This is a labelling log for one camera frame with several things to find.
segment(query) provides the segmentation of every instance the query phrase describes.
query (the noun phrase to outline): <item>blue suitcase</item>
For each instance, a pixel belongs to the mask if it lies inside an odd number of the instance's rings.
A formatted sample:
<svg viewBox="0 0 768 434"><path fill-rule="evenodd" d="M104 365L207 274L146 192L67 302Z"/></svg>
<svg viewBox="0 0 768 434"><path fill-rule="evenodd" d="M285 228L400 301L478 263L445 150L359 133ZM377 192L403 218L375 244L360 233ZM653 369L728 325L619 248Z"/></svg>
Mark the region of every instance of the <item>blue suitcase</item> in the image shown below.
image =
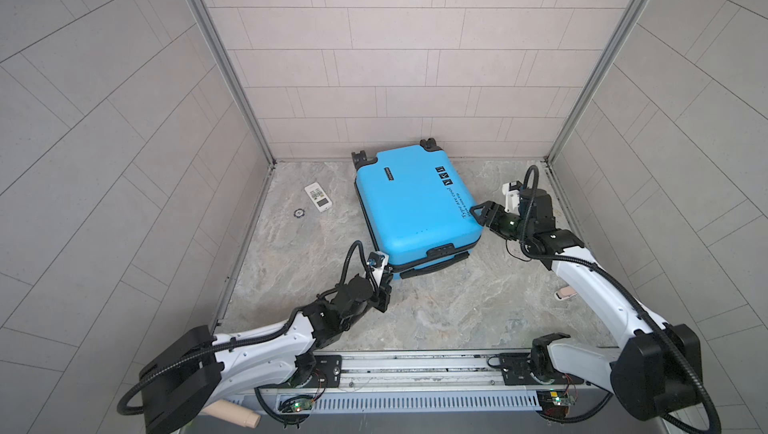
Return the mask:
<svg viewBox="0 0 768 434"><path fill-rule="evenodd" d="M352 161L373 247L389 255L395 279L469 257L482 232L469 212L475 200L435 139Z"/></svg>

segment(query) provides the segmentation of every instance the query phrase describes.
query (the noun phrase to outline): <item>gray wall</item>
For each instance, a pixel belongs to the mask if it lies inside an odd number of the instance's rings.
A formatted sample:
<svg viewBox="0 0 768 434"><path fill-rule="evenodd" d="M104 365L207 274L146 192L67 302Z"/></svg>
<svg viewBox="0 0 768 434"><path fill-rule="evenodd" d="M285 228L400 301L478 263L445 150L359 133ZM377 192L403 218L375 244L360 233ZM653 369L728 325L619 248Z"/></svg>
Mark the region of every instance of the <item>gray wall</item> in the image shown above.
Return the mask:
<svg viewBox="0 0 768 434"><path fill-rule="evenodd" d="M765 432L767 83L766 0L650 0L554 163L598 260L699 334L724 427Z"/></svg>
<svg viewBox="0 0 768 434"><path fill-rule="evenodd" d="M629 0L205 0L278 159L542 158Z"/></svg>
<svg viewBox="0 0 768 434"><path fill-rule="evenodd" d="M0 430L143 429L267 167L185 0L0 0Z"/></svg>

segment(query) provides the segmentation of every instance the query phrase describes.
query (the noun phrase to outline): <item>gray floor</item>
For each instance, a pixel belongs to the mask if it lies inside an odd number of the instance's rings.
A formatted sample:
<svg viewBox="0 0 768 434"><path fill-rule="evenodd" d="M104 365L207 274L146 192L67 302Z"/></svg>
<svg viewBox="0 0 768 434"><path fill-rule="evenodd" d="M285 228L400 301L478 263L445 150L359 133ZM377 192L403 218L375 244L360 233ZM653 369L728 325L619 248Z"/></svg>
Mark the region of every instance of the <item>gray floor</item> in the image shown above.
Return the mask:
<svg viewBox="0 0 768 434"><path fill-rule="evenodd" d="M534 161L454 160L476 203L503 200L501 185L521 179ZM552 193L545 168L540 187ZM284 320L338 281L352 241L372 250L354 189L351 162L279 163L253 240L217 332L233 333ZM333 206L319 213L303 187L319 182ZM565 226L557 200L555 216ZM293 211L306 210L297 219ZM518 247L511 243L513 253ZM362 272L353 259L350 275ZM540 263L523 263L485 232L469 259L440 272L396 281L386 313L370 311L329 350L435 350L530 347L553 332L585 343L614 342L576 296L554 298L565 283Z"/></svg>

